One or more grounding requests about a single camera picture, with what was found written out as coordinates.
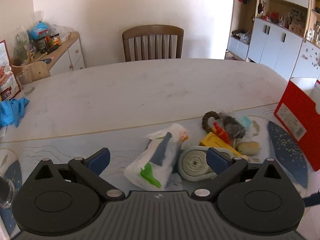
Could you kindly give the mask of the yellow small box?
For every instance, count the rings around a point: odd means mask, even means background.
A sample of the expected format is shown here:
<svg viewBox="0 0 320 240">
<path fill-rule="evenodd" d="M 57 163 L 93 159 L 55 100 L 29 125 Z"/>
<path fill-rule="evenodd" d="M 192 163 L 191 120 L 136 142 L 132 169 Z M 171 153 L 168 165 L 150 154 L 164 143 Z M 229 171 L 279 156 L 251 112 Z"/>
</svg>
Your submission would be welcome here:
<svg viewBox="0 0 320 240">
<path fill-rule="evenodd" d="M 240 154 L 237 150 L 232 148 L 229 144 L 220 139 L 217 135 L 210 132 L 204 136 L 204 138 L 199 143 L 200 146 L 213 147 L 220 152 L 228 154 L 231 158 L 234 156 L 240 156 L 249 160 L 248 156 Z"/>
</svg>

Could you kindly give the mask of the brown wooden far chair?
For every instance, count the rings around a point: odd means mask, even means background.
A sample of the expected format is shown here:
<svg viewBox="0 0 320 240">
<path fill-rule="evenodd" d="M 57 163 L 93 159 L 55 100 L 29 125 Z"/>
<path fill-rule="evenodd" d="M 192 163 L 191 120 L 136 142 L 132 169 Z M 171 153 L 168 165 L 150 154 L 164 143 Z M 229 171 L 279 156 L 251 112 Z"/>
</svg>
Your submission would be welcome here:
<svg viewBox="0 0 320 240">
<path fill-rule="evenodd" d="M 125 61 L 180 59 L 184 30 L 173 25 L 141 25 L 122 33 Z"/>
</svg>

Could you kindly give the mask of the red white snack bag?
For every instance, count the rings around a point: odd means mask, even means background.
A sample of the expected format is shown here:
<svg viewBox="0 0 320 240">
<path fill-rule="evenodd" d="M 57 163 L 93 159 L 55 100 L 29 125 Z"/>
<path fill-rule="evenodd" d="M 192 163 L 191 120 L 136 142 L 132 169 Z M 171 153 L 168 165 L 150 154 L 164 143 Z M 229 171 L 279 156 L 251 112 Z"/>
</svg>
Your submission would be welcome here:
<svg viewBox="0 0 320 240">
<path fill-rule="evenodd" d="M 13 99 L 21 88 L 10 65 L 6 41 L 2 40 L 0 46 L 0 93 L 1 101 L 5 101 Z"/>
</svg>

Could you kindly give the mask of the clear drinking glass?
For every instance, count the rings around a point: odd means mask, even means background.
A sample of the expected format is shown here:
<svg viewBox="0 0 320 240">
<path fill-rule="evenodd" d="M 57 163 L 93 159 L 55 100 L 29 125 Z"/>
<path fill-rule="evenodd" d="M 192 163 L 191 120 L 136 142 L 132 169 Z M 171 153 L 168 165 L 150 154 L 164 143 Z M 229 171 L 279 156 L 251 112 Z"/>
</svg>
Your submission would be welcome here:
<svg viewBox="0 0 320 240">
<path fill-rule="evenodd" d="M 35 87 L 27 70 L 20 71 L 17 74 L 17 78 L 25 95 L 29 95 L 34 91 Z"/>
</svg>

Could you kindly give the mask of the glass jar at edge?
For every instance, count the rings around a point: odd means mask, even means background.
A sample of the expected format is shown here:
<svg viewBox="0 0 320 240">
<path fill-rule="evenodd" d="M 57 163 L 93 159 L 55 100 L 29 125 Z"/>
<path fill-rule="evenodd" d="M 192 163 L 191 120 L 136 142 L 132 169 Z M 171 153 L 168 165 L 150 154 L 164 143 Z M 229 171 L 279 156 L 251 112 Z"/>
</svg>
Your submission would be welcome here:
<svg viewBox="0 0 320 240">
<path fill-rule="evenodd" d="M 10 179 L 5 178 L 4 176 L 1 176 L 0 177 L 1 208 L 8 209 L 9 207 L 11 207 L 14 196 L 15 196 L 15 185 Z"/>
</svg>

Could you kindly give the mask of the bag of dark items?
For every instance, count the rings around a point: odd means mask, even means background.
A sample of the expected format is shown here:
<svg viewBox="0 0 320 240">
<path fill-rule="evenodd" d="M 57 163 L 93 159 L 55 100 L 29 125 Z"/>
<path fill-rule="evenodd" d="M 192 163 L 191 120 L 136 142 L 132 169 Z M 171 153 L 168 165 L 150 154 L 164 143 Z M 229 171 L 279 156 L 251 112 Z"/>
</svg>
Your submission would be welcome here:
<svg viewBox="0 0 320 240">
<path fill-rule="evenodd" d="M 219 117 L 222 120 L 225 131 L 231 139 L 243 138 L 245 136 L 245 127 L 240 124 L 236 118 L 222 112 L 219 113 Z"/>
</svg>

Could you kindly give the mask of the white plastic tissue pack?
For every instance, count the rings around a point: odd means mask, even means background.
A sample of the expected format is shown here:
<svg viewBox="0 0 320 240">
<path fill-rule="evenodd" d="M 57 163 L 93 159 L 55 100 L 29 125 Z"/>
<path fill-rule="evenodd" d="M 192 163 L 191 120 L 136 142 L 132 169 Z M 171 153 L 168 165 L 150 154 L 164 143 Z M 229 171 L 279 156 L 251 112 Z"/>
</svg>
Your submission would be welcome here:
<svg viewBox="0 0 320 240">
<path fill-rule="evenodd" d="M 146 150 L 124 170 L 124 176 L 146 191 L 163 191 L 177 163 L 181 145 L 189 138 L 180 124 L 148 134 Z"/>
</svg>

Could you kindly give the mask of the blue rubber glove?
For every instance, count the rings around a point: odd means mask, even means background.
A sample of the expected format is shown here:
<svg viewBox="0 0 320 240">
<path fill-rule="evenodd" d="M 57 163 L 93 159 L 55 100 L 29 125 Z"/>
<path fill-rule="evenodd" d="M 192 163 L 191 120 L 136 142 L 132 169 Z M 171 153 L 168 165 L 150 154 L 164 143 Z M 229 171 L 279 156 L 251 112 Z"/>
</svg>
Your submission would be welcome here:
<svg viewBox="0 0 320 240">
<path fill-rule="evenodd" d="M 10 124 L 14 124 L 18 127 L 20 120 L 25 115 L 25 108 L 28 105 L 29 100 L 25 97 L 20 99 L 11 99 L 1 101 L 0 105 L 0 123 L 1 127 L 7 127 Z"/>
</svg>

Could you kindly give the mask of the cream yellow plush tube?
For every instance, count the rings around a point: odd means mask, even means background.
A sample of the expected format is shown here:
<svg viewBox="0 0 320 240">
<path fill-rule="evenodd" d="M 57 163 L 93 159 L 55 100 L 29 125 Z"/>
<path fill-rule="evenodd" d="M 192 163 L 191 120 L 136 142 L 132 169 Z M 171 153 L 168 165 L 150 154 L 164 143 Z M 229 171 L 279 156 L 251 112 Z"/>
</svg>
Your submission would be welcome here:
<svg viewBox="0 0 320 240">
<path fill-rule="evenodd" d="M 236 150 L 242 155 L 254 156 L 260 152 L 261 146 L 256 141 L 240 142 L 237 144 Z"/>
</svg>

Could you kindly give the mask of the blue globe ball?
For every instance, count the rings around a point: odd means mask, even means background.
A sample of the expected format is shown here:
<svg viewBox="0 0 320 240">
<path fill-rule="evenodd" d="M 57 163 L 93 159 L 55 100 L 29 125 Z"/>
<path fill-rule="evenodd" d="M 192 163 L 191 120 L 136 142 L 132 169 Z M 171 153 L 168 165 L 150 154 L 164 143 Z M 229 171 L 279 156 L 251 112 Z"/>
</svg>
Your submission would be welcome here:
<svg viewBox="0 0 320 240">
<path fill-rule="evenodd" d="M 29 31 L 29 39 L 37 41 L 49 35 L 48 25 L 44 22 L 39 22 Z"/>
</svg>

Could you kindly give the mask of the white wall cabinet unit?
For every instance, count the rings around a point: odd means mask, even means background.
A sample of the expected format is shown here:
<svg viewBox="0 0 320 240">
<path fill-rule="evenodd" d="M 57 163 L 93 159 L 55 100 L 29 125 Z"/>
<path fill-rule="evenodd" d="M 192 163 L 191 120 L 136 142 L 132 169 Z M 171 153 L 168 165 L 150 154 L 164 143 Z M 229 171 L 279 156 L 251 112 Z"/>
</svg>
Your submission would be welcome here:
<svg viewBox="0 0 320 240">
<path fill-rule="evenodd" d="M 319 78 L 319 0 L 234 0 L 227 51 L 285 80 Z"/>
</svg>

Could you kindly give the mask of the white wooden sideboard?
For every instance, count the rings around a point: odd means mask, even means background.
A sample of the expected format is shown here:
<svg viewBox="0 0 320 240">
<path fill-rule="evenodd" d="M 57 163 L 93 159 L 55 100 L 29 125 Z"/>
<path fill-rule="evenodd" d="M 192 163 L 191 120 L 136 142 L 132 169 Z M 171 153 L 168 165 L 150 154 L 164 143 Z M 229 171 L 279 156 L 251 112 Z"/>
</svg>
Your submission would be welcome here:
<svg viewBox="0 0 320 240">
<path fill-rule="evenodd" d="M 51 76 L 59 75 L 86 68 L 81 50 L 80 34 L 73 31 L 69 34 L 68 40 L 49 55 L 38 52 L 32 63 L 52 59 L 47 68 Z"/>
</svg>

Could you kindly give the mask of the red plush keychain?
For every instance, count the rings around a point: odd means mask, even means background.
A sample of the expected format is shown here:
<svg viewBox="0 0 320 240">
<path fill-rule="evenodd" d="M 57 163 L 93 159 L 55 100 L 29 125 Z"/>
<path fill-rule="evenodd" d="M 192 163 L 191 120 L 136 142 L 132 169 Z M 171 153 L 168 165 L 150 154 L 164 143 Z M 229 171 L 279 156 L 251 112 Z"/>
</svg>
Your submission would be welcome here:
<svg viewBox="0 0 320 240">
<path fill-rule="evenodd" d="M 225 143 L 230 144 L 231 139 L 228 135 L 228 133 L 217 123 L 213 122 L 214 127 L 212 128 L 213 133 L 218 136 L 221 140 L 223 140 Z"/>
</svg>

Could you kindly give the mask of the light wooden child chair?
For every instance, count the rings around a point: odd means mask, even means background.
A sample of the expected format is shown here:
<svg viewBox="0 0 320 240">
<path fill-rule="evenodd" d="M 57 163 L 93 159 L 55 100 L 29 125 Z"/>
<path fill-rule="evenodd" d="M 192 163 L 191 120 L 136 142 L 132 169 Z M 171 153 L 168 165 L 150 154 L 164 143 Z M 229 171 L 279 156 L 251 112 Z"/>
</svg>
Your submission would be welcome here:
<svg viewBox="0 0 320 240">
<path fill-rule="evenodd" d="M 21 71 L 26 70 L 32 81 L 50 77 L 50 72 L 48 70 L 47 64 L 43 61 L 38 61 L 22 66 L 12 65 L 11 68 L 15 76 L 17 76 L 17 74 Z"/>
</svg>

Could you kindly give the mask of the red cardboard box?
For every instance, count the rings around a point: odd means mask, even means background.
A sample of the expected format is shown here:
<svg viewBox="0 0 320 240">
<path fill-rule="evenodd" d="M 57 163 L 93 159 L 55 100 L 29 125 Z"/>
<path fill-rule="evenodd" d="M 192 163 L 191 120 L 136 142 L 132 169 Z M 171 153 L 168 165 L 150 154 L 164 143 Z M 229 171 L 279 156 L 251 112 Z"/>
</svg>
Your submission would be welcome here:
<svg viewBox="0 0 320 240">
<path fill-rule="evenodd" d="M 274 115 L 293 136 L 314 171 L 319 170 L 319 79 L 292 78 Z"/>
</svg>

